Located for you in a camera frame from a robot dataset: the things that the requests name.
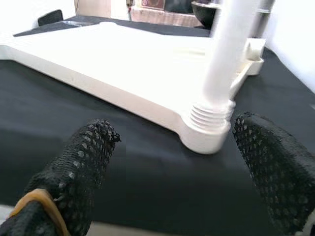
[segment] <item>tan rubber band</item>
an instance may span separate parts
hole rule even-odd
[[[35,189],[22,197],[15,205],[15,208],[9,215],[9,218],[17,215],[26,206],[26,204],[31,201],[37,201],[43,205],[44,210],[56,225],[59,236],[70,236],[63,217],[54,203],[52,196],[45,189]]]

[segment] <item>white plastic base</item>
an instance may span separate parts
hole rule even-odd
[[[17,38],[0,34],[0,59],[14,60],[157,123],[176,132],[189,149],[208,154],[222,146],[233,112],[233,102],[219,112],[227,120],[219,130],[196,125],[203,112],[216,117],[217,111],[196,108],[197,118],[190,115],[210,42],[101,23]],[[248,39],[231,100],[248,75],[259,73],[264,42]]]

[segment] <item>black bowl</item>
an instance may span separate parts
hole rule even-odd
[[[213,20],[217,9],[219,9],[219,4],[214,4],[214,1],[211,0],[197,0],[191,3],[192,11],[195,14],[198,21],[206,29],[211,29]]]

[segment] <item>wall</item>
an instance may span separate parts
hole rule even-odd
[[[0,0],[0,32],[31,30],[39,17],[57,9],[64,18],[75,16],[73,0]]]
[[[315,93],[315,1],[276,0],[266,31],[266,46]]]

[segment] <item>table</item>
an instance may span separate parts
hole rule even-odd
[[[209,35],[204,29],[99,17],[70,20]],[[73,26],[55,23],[23,34],[68,27]],[[233,117],[244,111],[264,115],[315,152],[315,95],[273,52],[266,49],[263,58],[260,74],[247,78],[237,94]],[[198,155],[171,131],[13,61],[0,61],[0,78],[0,204],[14,205],[30,177],[86,120],[106,118],[122,142],[97,192],[95,221],[196,236],[276,234],[231,132],[219,153]]]

